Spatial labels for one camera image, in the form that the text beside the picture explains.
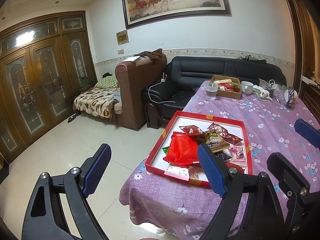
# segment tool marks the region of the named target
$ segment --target charging cable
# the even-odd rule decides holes
[[[149,95],[150,100],[151,100],[152,102],[154,102],[154,103],[157,103],[157,104],[162,104],[162,103],[175,103],[174,101],[156,102],[156,101],[153,101],[153,100],[151,99],[151,96],[150,96],[150,88],[152,88],[152,87],[154,87],[154,86],[156,86],[156,85],[160,85],[162,82],[165,82],[165,80],[164,80],[164,73],[163,73],[163,78],[161,79],[161,82],[160,82],[160,83],[155,84],[155,85],[149,87],[148,95]]]

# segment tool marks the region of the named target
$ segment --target floor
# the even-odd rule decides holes
[[[10,164],[10,174],[0,185],[0,217],[21,239],[24,214],[39,175],[44,171],[52,176],[65,174],[93,156],[101,143],[108,143],[112,159],[88,203],[109,239],[178,240],[152,224],[134,225],[129,218],[129,206],[122,206],[118,200],[123,183],[147,156],[162,131],[146,125],[139,131],[129,130],[85,114],[71,123],[63,121]],[[71,233],[80,237],[65,195],[61,198]]]

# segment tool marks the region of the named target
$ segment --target table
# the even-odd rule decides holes
[[[320,126],[305,104],[297,99],[295,109],[289,111],[285,103],[263,102],[255,94],[242,95],[241,100],[217,97],[207,100],[204,82],[188,102],[184,111],[241,120],[246,126],[251,144],[253,174],[267,171],[266,161],[272,152],[282,153],[309,181],[310,192],[319,191],[319,150],[294,130],[294,123],[302,118],[316,129]],[[221,201],[209,188],[183,184],[146,171],[145,160],[123,185],[119,201],[130,206],[131,221],[144,222],[163,228],[182,240],[196,240],[206,229]],[[287,215],[287,196],[278,181],[268,172],[277,192],[284,217]],[[244,194],[230,234],[239,227],[247,196]]]

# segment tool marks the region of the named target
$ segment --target green pillow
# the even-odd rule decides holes
[[[116,75],[113,74],[112,76],[101,79],[94,87],[101,88],[101,89],[118,88],[119,83],[118,83],[118,80],[116,79]]]

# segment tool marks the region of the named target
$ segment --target green snack package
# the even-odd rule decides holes
[[[164,153],[167,155],[167,153],[169,151],[169,146],[168,147],[163,147],[162,149],[163,149]]]

